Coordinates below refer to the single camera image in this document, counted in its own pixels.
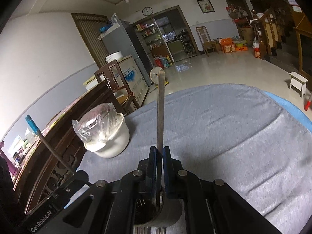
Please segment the round wall clock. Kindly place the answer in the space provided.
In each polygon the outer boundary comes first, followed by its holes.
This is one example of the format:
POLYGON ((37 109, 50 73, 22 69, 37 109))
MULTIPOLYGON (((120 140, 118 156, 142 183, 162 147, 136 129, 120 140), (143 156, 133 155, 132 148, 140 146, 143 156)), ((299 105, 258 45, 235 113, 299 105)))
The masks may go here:
POLYGON ((151 7, 149 7, 149 6, 144 7, 144 8, 142 9, 142 14, 143 14, 144 16, 150 16, 150 15, 153 14, 153 9, 152 9, 151 7))

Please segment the dark metal chopstick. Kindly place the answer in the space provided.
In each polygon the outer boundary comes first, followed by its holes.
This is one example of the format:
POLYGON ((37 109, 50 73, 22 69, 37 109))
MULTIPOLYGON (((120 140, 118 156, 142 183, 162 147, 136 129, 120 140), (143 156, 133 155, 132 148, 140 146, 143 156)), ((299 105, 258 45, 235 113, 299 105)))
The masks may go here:
POLYGON ((163 129, 164 129, 164 87, 166 74, 162 70, 158 74, 158 99, 157 99, 157 149, 163 149, 163 129))

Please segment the small white stool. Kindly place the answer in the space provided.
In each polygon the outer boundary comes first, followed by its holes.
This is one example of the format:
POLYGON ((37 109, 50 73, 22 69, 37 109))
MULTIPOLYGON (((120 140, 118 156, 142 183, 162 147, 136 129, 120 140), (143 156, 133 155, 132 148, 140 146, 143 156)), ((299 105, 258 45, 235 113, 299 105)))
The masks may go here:
POLYGON ((302 75, 296 73, 296 72, 290 72, 290 83, 289 83, 289 88, 295 87, 300 91, 301 97, 303 97, 306 94, 306 86, 308 83, 308 79, 303 77, 302 75))

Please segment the white chest freezer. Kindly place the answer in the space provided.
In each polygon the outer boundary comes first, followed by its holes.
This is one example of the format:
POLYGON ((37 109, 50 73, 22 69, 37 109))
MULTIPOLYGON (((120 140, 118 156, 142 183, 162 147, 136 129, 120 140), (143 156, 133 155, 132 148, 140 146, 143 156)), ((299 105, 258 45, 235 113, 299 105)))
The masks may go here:
MULTIPOLYGON (((125 76, 126 82, 128 83, 130 89, 134 92, 135 99, 141 107, 149 91, 149 87, 143 75, 141 74, 137 63, 135 62, 134 58, 129 55, 123 57, 121 61, 118 61, 118 64, 125 76)), ((98 82, 95 78, 95 75, 83 83, 87 90, 93 88, 97 84, 98 82)))

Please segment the white ceramic pot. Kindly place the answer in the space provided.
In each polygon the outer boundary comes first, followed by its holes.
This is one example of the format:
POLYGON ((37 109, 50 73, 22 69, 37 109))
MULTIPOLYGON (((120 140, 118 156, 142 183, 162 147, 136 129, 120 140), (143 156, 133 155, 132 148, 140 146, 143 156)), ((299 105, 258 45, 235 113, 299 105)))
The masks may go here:
POLYGON ((84 144, 85 149, 106 159, 116 157, 122 153, 129 143, 130 134, 124 115, 117 113, 117 118, 122 122, 106 142, 84 144))

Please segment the dark wooden chair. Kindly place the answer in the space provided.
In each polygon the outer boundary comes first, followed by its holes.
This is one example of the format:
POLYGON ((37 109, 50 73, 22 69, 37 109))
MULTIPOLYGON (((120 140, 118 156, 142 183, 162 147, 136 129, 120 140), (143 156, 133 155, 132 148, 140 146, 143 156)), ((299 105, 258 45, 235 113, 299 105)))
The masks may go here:
POLYGON ((118 103, 124 109, 124 112, 130 114, 140 107, 135 99, 134 92, 126 82, 117 60, 113 60, 102 66, 94 75, 98 83, 104 80, 107 81, 106 85, 112 90, 118 103))

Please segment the framed wall picture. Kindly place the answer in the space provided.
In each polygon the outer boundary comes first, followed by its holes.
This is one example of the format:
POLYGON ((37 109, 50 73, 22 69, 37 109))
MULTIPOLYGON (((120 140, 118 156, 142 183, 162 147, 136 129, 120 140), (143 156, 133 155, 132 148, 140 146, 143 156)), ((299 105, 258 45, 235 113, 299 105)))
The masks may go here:
POLYGON ((197 0, 197 3, 203 14, 215 12, 210 0, 197 0))

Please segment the grey refrigerator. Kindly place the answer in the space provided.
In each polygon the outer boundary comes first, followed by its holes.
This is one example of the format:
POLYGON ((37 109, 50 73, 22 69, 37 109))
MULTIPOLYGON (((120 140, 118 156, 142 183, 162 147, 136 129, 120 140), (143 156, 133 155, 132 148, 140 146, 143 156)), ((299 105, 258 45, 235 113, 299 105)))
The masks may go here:
POLYGON ((131 55, 148 87, 152 85, 149 74, 153 65, 135 29, 129 22, 118 20, 100 37, 100 41, 102 41, 109 54, 120 51, 124 57, 131 55))

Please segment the blue table cover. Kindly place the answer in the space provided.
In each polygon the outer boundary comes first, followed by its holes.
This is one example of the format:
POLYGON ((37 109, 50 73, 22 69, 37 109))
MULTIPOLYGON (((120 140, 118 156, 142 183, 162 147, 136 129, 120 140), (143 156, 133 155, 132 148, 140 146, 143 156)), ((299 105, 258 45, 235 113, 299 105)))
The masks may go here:
POLYGON ((289 114, 291 114, 291 116, 293 116, 297 121, 299 121, 302 125, 311 131, 311 120, 298 107, 273 93, 267 91, 264 91, 264 93, 275 100, 281 107, 283 107, 289 114))

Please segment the grey towel cloth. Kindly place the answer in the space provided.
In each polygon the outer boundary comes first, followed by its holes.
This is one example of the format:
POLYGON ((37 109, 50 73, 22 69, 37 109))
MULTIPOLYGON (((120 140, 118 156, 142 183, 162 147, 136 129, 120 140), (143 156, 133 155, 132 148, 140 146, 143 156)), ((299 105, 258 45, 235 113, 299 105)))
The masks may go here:
POLYGON ((208 85, 167 95, 164 144, 203 180, 224 180, 282 233, 311 216, 311 131, 262 90, 208 85))

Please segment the blue tipped rod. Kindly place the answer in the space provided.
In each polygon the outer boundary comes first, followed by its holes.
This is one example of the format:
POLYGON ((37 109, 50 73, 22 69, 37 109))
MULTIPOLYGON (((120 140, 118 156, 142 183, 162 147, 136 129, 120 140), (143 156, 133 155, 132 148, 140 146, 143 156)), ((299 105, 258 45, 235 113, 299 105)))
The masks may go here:
POLYGON ((32 131, 41 139, 43 144, 46 146, 46 148, 50 151, 50 153, 62 164, 64 165, 71 173, 75 174, 76 171, 63 160, 63 158, 54 150, 54 148, 49 144, 49 142, 46 140, 46 138, 42 135, 41 130, 38 128, 36 123, 33 121, 30 115, 27 115, 25 117, 25 120, 27 121, 28 125, 32 129, 32 131))

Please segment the carved dark wooden bench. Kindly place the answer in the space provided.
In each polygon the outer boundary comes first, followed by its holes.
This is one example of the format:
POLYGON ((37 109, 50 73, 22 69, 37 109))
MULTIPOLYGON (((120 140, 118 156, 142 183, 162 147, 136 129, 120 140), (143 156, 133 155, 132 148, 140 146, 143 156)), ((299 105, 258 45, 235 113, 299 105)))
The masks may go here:
MULTIPOLYGON (((80 120, 85 113, 102 103, 113 103, 119 113, 123 111, 112 90, 103 81, 61 111, 42 132, 53 149, 74 169, 80 165, 86 149, 74 132, 72 120, 80 120)), ((37 138, 14 180, 14 190, 24 212, 30 212, 71 175, 37 138)))

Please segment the grey perforated utensil cup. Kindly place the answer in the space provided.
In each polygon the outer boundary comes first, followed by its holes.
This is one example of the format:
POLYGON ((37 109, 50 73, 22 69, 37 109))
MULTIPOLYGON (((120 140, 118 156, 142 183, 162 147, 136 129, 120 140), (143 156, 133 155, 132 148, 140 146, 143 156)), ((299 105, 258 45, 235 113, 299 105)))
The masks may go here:
POLYGON ((179 200, 168 199, 164 188, 161 189, 160 206, 146 198, 136 200, 134 226, 135 227, 169 227, 174 225, 182 215, 182 205, 179 200))

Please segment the clear plastic bag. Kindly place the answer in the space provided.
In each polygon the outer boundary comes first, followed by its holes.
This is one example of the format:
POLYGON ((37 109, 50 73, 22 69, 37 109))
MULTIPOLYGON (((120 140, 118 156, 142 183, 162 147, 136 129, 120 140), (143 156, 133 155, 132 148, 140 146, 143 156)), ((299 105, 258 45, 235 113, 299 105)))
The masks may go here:
POLYGON ((72 120, 76 135, 85 143, 106 142, 121 124, 112 103, 103 103, 88 111, 80 120, 72 120))

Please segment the small floor fan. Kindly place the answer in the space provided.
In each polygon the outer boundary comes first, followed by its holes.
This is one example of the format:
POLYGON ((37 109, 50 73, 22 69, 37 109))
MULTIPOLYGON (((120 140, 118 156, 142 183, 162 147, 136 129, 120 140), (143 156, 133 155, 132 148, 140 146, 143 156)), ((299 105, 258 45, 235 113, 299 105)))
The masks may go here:
POLYGON ((159 75, 163 75, 164 77, 164 85, 168 85, 169 82, 167 81, 166 79, 166 73, 164 71, 163 68, 161 68, 160 66, 156 66, 154 67, 151 71, 150 71, 150 79, 151 81, 156 84, 156 86, 158 85, 159 83, 159 75))

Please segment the orange cardboard box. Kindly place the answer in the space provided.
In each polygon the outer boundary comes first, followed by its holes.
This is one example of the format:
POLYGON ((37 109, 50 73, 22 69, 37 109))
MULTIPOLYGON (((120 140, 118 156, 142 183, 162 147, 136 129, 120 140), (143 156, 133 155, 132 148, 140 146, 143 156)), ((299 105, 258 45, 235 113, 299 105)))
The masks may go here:
POLYGON ((235 52, 235 44, 231 38, 220 39, 219 44, 221 46, 221 51, 224 53, 235 52))

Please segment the wooden chair by wall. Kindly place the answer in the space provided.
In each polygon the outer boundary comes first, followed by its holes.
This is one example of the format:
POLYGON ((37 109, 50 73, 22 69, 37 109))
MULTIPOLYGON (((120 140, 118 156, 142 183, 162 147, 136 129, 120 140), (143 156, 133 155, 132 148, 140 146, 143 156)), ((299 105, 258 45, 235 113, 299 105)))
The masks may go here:
POLYGON ((208 30, 205 26, 196 27, 196 32, 199 37, 201 46, 204 50, 204 53, 207 56, 209 56, 209 52, 208 52, 209 50, 212 50, 213 52, 218 53, 216 42, 211 40, 208 30))

